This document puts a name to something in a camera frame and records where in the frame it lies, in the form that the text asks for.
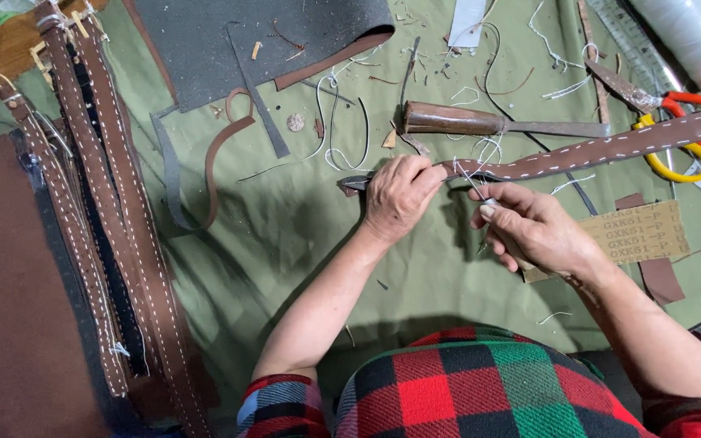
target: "yellow scissor handle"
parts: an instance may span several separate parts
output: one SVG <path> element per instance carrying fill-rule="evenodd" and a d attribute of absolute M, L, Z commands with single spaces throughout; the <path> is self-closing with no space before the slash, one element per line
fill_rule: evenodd
<path fill-rule="evenodd" d="M 651 114 L 645 114 L 637 118 L 637 123 L 632 125 L 632 127 L 634 129 L 640 129 L 643 126 L 649 126 L 654 123 L 654 118 L 651 116 Z M 700 145 L 696 143 L 691 143 L 683 147 L 693 152 L 694 155 L 696 155 L 697 158 L 701 161 Z M 697 181 L 701 181 L 701 172 L 698 174 L 691 175 L 673 172 L 667 166 L 665 166 L 664 163 L 661 162 L 661 160 L 659 160 L 659 157 L 657 157 L 656 154 L 647 154 L 645 156 L 645 159 L 646 161 L 648 161 L 648 164 L 656 171 L 657 174 L 660 174 L 664 178 L 667 178 L 671 181 L 675 181 L 676 183 L 696 183 Z"/>

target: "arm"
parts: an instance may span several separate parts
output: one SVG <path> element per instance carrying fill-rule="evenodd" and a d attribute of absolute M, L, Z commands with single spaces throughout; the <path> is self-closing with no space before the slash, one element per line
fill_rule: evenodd
<path fill-rule="evenodd" d="M 415 226 L 445 176 L 425 157 L 398 156 L 383 166 L 369 185 L 361 226 L 275 326 L 253 380 L 284 373 L 316 378 L 316 365 L 345 326 L 372 270 Z"/>
<path fill-rule="evenodd" d="M 555 197 L 511 183 L 480 190 L 501 205 L 480 206 L 471 226 L 489 224 L 486 240 L 511 272 L 518 265 L 506 252 L 501 233 L 534 263 L 562 275 L 608 338 L 638 393 L 701 398 L 701 342 L 612 264 Z M 469 194 L 479 199 L 474 191 Z"/>

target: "red plaid fabric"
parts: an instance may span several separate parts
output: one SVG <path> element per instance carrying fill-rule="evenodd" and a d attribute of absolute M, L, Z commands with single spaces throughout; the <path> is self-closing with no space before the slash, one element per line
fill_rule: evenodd
<path fill-rule="evenodd" d="M 589 369 L 491 326 L 435 333 L 381 354 L 350 379 L 337 437 L 701 436 L 701 400 L 649 401 L 650 431 Z M 269 376 L 250 385 L 239 436 L 328 436 L 315 382 Z"/>

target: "hand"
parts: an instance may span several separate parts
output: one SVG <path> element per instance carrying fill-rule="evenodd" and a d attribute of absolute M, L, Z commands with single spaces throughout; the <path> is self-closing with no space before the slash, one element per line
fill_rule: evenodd
<path fill-rule="evenodd" d="M 447 176 L 426 157 L 397 155 L 369 183 L 361 227 L 388 245 L 396 243 L 418 223 Z"/>
<path fill-rule="evenodd" d="M 508 234 L 524 254 L 540 267 L 566 277 L 581 278 L 594 267 L 610 263 L 599 245 L 561 207 L 552 195 L 534 192 L 511 182 L 478 187 L 486 198 L 500 205 L 481 205 L 470 219 L 470 226 L 480 229 L 489 224 L 486 242 L 510 272 L 518 264 L 499 238 Z M 474 189 L 470 199 L 481 200 Z"/>

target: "scissors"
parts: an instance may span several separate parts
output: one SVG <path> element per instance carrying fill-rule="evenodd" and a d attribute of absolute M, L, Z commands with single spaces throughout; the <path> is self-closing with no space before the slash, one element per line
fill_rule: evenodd
<path fill-rule="evenodd" d="M 592 74 L 597 76 L 603 84 L 614 91 L 615 95 L 620 97 L 629 107 L 637 111 L 639 116 L 637 118 L 637 123 L 632 125 L 634 129 L 640 129 L 643 126 L 655 124 L 654 116 L 651 113 L 658 107 L 666 109 L 674 117 L 682 117 L 686 115 L 686 112 L 683 111 L 679 103 L 701 105 L 701 96 L 699 94 L 670 91 L 665 94 L 664 97 L 651 96 L 642 88 L 630 84 L 621 76 L 596 62 L 589 59 L 586 59 L 585 62 Z M 683 147 L 694 153 L 701 161 L 701 141 L 695 144 L 687 144 Z M 645 157 L 648 164 L 656 173 L 664 178 L 670 179 L 676 183 L 695 183 L 701 181 L 701 172 L 694 175 L 679 174 L 665 166 L 656 154 L 647 154 Z"/>

